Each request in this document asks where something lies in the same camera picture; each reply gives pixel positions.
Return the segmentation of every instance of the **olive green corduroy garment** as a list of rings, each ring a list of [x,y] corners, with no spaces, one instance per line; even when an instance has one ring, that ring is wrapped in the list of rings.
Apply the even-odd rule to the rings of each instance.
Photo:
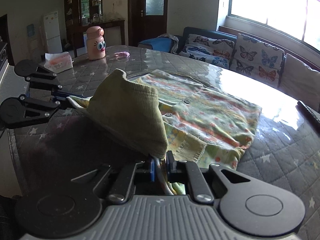
[[[164,158],[168,140],[156,88],[130,82],[116,69],[97,88],[86,110],[129,147]]]

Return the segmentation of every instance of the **wooden table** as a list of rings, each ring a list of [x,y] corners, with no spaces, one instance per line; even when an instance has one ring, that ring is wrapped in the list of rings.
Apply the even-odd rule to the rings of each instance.
[[[121,45],[125,45],[125,36],[124,36],[124,20],[117,20],[117,21],[110,21],[110,22],[100,22],[95,24],[88,24],[84,26],[75,26],[72,31],[72,45],[73,45],[73,52],[75,57],[78,57],[76,46],[74,45],[74,37],[76,33],[84,33],[87,31],[88,28],[92,26],[100,26],[103,29],[113,28],[113,27],[120,27],[120,35],[121,35]]]

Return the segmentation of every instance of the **reflective table surface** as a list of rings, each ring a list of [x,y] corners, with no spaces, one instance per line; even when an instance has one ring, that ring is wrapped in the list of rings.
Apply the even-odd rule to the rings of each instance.
[[[113,53],[120,51],[128,51],[130,57],[115,58]],[[320,224],[315,212],[320,206],[320,139],[297,110],[297,100],[249,77],[169,53],[113,46],[106,48],[106,55],[96,61],[87,55],[76,58],[73,69],[58,74],[63,88],[88,97],[116,68],[129,79],[161,69],[192,76],[261,106],[256,137],[237,170],[297,194],[307,212],[299,235],[316,239],[312,225]],[[42,100],[50,96],[41,90],[30,93]],[[102,163],[122,166],[145,158],[114,143],[105,131],[70,109],[59,110],[47,124],[10,130],[10,141],[23,192],[71,179]]]

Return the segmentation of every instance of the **cartoon eyes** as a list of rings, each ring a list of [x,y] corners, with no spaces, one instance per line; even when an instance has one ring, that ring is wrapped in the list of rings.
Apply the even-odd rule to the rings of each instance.
[[[97,44],[97,49],[98,49],[98,50],[102,50],[102,47],[103,47],[102,42],[99,42],[99,43]]]
[[[97,43],[97,49],[98,50],[102,50],[102,49],[105,49],[106,48],[106,43],[105,43],[105,41],[103,41],[103,42],[99,42],[99,43]]]

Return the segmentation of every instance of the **wooden cabinet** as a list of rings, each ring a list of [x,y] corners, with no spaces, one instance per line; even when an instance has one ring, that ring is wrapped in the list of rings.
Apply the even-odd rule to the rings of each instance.
[[[73,30],[76,27],[87,25],[94,16],[98,16],[101,19],[101,14],[102,0],[64,0],[64,17],[68,42],[76,49],[84,47],[83,34],[75,33],[72,39]]]

